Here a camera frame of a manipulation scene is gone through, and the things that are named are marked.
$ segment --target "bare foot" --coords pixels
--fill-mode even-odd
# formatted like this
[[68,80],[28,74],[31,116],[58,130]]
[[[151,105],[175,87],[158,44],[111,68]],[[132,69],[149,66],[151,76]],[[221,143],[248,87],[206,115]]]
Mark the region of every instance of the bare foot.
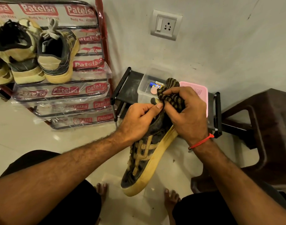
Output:
[[[106,199],[106,194],[108,192],[108,184],[104,183],[102,185],[100,183],[97,183],[96,187],[94,186],[94,188],[96,189],[96,192],[99,193],[99,195],[101,196],[101,207],[102,207]],[[95,225],[98,225],[99,222],[100,222],[100,217],[97,219]]]
[[176,203],[181,201],[181,199],[179,198],[179,194],[176,193],[175,190],[172,190],[170,194],[169,190],[165,189],[164,198],[165,198],[165,208],[168,212],[170,225],[176,225],[175,220],[172,216],[172,211]]

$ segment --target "pink plastic tray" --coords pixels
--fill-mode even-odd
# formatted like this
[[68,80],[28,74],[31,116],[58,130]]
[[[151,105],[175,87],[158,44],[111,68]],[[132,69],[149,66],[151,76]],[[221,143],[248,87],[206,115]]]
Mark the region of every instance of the pink plastic tray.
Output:
[[201,86],[186,81],[179,82],[181,87],[191,87],[204,102],[206,102],[206,117],[208,115],[208,90],[205,86]]

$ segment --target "pink round object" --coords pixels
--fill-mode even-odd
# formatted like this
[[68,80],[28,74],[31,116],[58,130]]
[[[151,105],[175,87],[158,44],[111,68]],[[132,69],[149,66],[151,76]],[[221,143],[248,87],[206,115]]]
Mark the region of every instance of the pink round object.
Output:
[[158,92],[158,88],[155,87],[155,86],[152,86],[150,92],[155,95],[155,94],[157,94],[157,92]]

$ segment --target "bracelet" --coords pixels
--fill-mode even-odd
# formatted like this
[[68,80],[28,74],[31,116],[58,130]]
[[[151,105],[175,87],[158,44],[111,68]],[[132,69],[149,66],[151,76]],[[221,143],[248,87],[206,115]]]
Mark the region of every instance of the bracelet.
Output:
[[210,133],[207,138],[205,138],[205,139],[199,141],[197,144],[194,144],[193,146],[189,147],[189,150],[192,150],[193,148],[195,148],[195,147],[197,147],[197,146],[203,144],[205,141],[207,141],[208,139],[213,138],[213,137],[214,137],[214,135],[212,135],[212,134]]

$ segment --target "electrical outlet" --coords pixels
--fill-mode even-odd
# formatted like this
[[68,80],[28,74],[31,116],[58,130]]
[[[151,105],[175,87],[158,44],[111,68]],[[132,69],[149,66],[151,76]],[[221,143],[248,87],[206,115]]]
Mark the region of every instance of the electrical outlet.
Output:
[[181,20],[181,15],[153,10],[150,34],[176,40]]

